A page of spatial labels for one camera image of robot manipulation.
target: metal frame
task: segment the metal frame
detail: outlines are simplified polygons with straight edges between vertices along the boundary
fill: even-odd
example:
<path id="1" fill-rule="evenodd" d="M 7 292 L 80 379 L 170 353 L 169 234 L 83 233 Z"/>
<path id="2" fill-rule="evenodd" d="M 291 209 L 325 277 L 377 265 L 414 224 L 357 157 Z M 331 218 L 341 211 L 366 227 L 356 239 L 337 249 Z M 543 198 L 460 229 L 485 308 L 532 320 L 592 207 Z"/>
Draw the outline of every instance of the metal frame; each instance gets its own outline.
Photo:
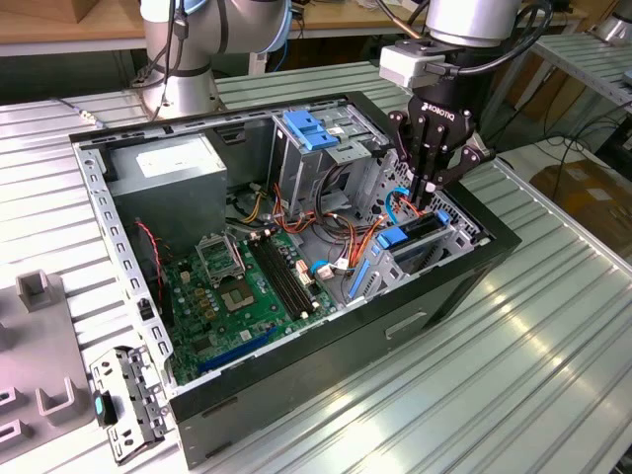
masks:
<path id="1" fill-rule="evenodd" d="M 347 93 L 314 97 L 298 103 L 274 104 L 266 108 L 163 120 L 155 125 L 133 125 L 70 136 L 91 193 L 95 213 L 106 232 L 107 237 L 104 238 L 109 253 L 111 258 L 119 260 L 117 271 L 121 273 L 126 304 L 130 311 L 133 308 L 135 326 L 157 362 L 156 368 L 165 384 L 171 378 L 165 370 L 165 362 L 173 349 L 148 294 L 144 278 L 139 275 L 138 263 L 130 255 L 129 242 L 119 223 L 118 213 L 111 205 L 112 198 L 103 183 L 103 176 L 96 169 L 103 147 L 112 145 L 119 148 L 126 141 L 137 145 L 139 140 L 147 138 L 146 135 L 168 138 L 229 122 L 260 119 L 263 116 L 273 118 L 278 113 L 272 110 L 297 107 L 319 111 L 346 103 L 353 105 L 382 133 L 389 129 L 387 115 L 377 111 L 363 94 Z M 326 325 L 317 322 L 299 335 L 289 335 L 274 345 L 227 363 L 185 386 L 165 387 L 190 468 L 249 433 L 264 428 L 271 420 L 351 375 L 358 368 L 384 356 L 389 349 L 418 335 L 428 324 L 447 317 L 474 285 L 519 244 L 519 239 L 508 227 L 462 186 L 453 184 L 444 193 L 461 212 L 469 215 L 485 230 L 489 236 L 485 245 L 476 246 L 458 258 L 447 259 L 442 265 L 432 268 L 432 271 L 428 268 L 388 293 L 337 311 L 327 317 Z M 121 260 L 121 254 L 124 254 L 124 261 Z M 151 302 L 153 314 L 149 311 L 143 313 L 143 299 Z M 413 313 L 422 311 L 420 308 L 423 308 L 426 316 L 410 320 Z M 384 334 L 388 333 L 388 329 L 393 326 L 400 328 L 403 320 L 408 323 L 398 329 L 397 337 L 391 334 L 385 339 Z M 310 373 L 315 366 L 340 354 L 346 354 L 344 363 L 339 362 L 323 370 L 318 377 L 303 378 L 300 385 L 278 390 L 299 374 Z M 257 415 L 252 413 L 255 400 L 259 400 L 256 404 Z M 221 429 L 210 431 L 208 427 Z"/>

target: green motherboard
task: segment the green motherboard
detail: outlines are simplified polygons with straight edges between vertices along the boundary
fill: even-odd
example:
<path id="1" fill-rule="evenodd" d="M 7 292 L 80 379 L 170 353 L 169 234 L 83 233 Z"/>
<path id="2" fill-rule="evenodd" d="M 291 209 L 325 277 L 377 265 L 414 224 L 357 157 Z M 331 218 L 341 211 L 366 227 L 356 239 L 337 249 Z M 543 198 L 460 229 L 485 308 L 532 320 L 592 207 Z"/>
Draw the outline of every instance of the green motherboard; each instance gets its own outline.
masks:
<path id="1" fill-rule="evenodd" d="M 299 281 L 295 263 L 300 257 L 287 234 L 280 231 L 270 241 Z M 230 267 L 232 259 L 227 254 L 235 248 L 243 263 L 243 276 L 211 282 L 209 275 Z M 171 262 L 164 271 L 173 305 L 173 324 L 167 325 L 174 346 L 171 364 L 179 385 L 336 312 L 326 289 L 314 281 L 309 290 L 301 287 L 312 302 L 313 312 L 301 317 L 292 314 L 247 241 L 236 242 L 232 249 L 208 246 Z"/>

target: aluminum extrusion table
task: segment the aluminum extrusion table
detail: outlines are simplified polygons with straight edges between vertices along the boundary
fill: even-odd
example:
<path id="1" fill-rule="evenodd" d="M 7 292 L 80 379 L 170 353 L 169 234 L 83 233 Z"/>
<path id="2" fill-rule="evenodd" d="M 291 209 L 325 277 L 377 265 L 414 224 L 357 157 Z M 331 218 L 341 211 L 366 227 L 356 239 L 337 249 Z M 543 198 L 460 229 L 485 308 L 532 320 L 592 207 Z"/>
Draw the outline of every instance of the aluminum extrusion table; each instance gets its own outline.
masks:
<path id="1" fill-rule="evenodd" d="M 544 62 L 515 104 L 517 109 L 531 98 L 553 67 L 586 84 L 592 91 L 583 110 L 578 113 L 580 120 L 573 129 L 578 129 L 591 118 L 591 110 L 602 98 L 615 106 L 632 101 L 632 87 L 623 82 L 623 73 L 632 69 L 632 44 L 611 46 L 588 33 L 546 36 L 540 38 L 527 53 L 512 64 L 485 111 L 484 128 L 489 126 L 496 115 L 529 52 L 542 57 Z"/>
<path id="2" fill-rule="evenodd" d="M 219 81 L 237 108 L 363 91 L 408 97 L 368 63 Z M 136 97 L 71 100 L 109 126 L 145 120 Z M 55 102 L 0 108 L 0 283 L 60 273 L 86 367 L 136 345 Z M 499 163 L 465 186 L 522 244 L 448 320 L 222 451 L 196 472 L 607 472 L 632 441 L 632 271 Z M 121 468 L 96 422 L 9 472 L 181 472 L 175 433 Z"/>

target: ram slot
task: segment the ram slot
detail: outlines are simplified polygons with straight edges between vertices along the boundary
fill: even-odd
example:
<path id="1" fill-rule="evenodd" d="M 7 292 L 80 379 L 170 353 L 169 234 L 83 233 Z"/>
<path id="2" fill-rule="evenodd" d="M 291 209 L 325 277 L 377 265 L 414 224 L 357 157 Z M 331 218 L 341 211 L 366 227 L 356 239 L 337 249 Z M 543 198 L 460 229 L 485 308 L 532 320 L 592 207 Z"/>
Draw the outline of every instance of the ram slot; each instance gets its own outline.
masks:
<path id="1" fill-rule="evenodd" d="M 249 247 L 290 317 L 297 320 L 303 312 L 314 312 L 311 301 L 285 264 L 277 247 L 270 240 L 253 242 Z"/>

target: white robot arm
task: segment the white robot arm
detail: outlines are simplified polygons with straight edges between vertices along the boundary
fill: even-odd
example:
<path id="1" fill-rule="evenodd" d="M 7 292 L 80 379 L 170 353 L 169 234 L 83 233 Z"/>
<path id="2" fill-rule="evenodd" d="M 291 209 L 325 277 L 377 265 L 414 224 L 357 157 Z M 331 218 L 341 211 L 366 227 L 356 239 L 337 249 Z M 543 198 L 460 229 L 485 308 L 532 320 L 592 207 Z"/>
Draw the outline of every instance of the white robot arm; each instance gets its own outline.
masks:
<path id="1" fill-rule="evenodd" d="M 210 57 L 283 46 L 290 0 L 142 0 L 149 65 L 134 84 L 154 118 L 213 110 Z"/>

